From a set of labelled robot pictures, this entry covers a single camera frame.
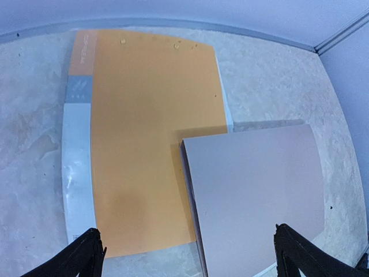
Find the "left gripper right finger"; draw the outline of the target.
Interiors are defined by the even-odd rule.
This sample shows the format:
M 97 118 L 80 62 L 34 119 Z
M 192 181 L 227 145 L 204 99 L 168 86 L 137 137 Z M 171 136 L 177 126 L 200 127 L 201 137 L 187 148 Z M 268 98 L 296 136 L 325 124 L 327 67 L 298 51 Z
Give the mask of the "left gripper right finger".
M 368 254 L 355 267 L 328 255 L 283 223 L 276 225 L 274 249 L 278 276 L 368 276 Z

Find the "orange file folder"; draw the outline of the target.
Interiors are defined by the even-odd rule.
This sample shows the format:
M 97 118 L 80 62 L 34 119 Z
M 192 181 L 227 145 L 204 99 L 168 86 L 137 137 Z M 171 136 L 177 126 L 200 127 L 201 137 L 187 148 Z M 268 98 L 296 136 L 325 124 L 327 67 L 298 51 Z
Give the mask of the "orange file folder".
M 108 257 L 194 242 L 180 144 L 232 129 L 211 45 L 79 31 L 62 126 L 68 241 L 96 228 Z

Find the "translucent grey plastic sheet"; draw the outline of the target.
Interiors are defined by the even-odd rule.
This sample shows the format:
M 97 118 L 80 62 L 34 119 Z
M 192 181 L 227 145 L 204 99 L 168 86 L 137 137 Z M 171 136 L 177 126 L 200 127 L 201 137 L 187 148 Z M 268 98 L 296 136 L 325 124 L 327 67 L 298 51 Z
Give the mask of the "translucent grey plastic sheet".
M 186 138 L 180 146 L 204 276 L 258 276 L 285 223 L 325 228 L 323 176 L 309 125 Z

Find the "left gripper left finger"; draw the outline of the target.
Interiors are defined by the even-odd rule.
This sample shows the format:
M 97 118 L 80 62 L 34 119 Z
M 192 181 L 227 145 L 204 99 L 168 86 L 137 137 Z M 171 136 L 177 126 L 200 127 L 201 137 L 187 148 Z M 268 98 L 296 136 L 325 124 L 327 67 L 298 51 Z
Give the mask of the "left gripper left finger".
M 101 276 L 106 251 L 98 229 L 90 228 L 24 276 Z

